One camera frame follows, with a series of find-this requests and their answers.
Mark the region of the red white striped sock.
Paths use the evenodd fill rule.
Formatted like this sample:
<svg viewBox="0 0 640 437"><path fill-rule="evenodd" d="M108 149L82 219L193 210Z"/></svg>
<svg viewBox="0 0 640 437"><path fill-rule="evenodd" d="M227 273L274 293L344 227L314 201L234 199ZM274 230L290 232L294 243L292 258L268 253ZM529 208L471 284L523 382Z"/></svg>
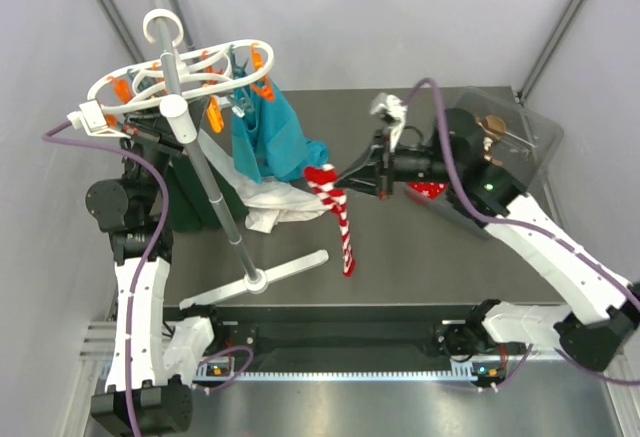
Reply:
<svg viewBox="0 0 640 437"><path fill-rule="evenodd" d="M338 218L343 256L342 273L344 276L350 277L355 270L356 260L351 243L346 192L337 187L339 174L333 165L324 164L320 167L305 167L303 175L308 186L324 207Z"/></svg>

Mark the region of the white round clip hanger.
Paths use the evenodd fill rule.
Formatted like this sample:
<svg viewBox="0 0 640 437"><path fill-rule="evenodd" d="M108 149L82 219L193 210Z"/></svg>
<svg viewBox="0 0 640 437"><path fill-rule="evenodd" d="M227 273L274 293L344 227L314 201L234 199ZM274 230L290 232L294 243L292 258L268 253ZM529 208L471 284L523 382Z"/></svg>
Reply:
<svg viewBox="0 0 640 437"><path fill-rule="evenodd" d="M206 95L221 94L252 82L268 74L275 61L273 48L266 42L242 39L179 53L177 46L183 41L184 31L180 19L171 11L156 8L149 11L143 19L144 37L151 43L155 38L150 34L151 23L164 17L177 26L178 34L172 43L176 53L177 69L180 83L198 82L199 88L182 92L186 99ZM254 70L244 77L235 77L232 71L232 52L240 48L249 49L254 60ZM130 99L118 106L103 106L98 100L99 92L106 86L114 84L118 79L132 77ZM87 101L95 100L104 114L124 115L129 112L145 110L160 104L159 93L167 91L164 83L161 61L159 59L134 64L114 70L98 79L87 92Z"/></svg>

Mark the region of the orange clothes peg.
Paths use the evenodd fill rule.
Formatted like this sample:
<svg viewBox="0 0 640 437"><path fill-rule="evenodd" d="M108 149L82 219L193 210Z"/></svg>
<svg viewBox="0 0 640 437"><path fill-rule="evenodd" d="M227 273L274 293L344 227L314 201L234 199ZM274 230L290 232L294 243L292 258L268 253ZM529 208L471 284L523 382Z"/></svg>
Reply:
<svg viewBox="0 0 640 437"><path fill-rule="evenodd" d="M222 115L218 99L211 96L207 107L207 119L214 133L219 134L224 130L224 117Z"/></svg>

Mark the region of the teal blue cloth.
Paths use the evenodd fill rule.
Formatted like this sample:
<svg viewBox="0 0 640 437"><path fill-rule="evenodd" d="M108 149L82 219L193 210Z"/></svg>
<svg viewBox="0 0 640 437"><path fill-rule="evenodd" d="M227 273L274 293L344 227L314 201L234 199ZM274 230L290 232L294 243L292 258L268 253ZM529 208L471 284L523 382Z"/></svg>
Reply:
<svg viewBox="0 0 640 437"><path fill-rule="evenodd" d="M305 136L297 113L278 87L267 100L249 87L234 91L248 97L253 110L232 117L232 158L235 170L256 183L266 178L290 182L303 177L308 166L329 161L325 142Z"/></svg>

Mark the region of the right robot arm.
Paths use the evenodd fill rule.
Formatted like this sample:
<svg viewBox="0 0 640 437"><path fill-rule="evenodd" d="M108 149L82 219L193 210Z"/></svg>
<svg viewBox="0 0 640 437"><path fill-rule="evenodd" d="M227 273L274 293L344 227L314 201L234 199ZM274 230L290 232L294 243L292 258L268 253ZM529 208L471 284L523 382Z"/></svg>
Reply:
<svg viewBox="0 0 640 437"><path fill-rule="evenodd" d="M552 348L590 372L602 372L639 329L639 288L599 263L557 226L526 186L489 157L496 131L459 108L436 117L429 140L402 145L398 115L337 179L337 187L383 198L397 183L447 186L447 199L464 218L518 254L562 297L558 305L521 305L487 299L459 331L464 352L499 344Z"/></svg>

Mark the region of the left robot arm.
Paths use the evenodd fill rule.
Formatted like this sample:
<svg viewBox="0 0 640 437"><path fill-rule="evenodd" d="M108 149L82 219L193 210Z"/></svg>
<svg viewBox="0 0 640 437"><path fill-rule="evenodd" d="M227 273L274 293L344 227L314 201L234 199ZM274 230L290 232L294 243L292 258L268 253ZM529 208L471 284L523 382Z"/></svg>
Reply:
<svg viewBox="0 0 640 437"><path fill-rule="evenodd" d="M136 111L108 127L122 133L123 173L102 180L85 203L108 235L117 280L114 348L104 391L91 416L112 436L166 436L189 429L192 382L204 353L226 344L211 307L172 313L165 326L164 293L172 261L165 174L182 147L158 111Z"/></svg>

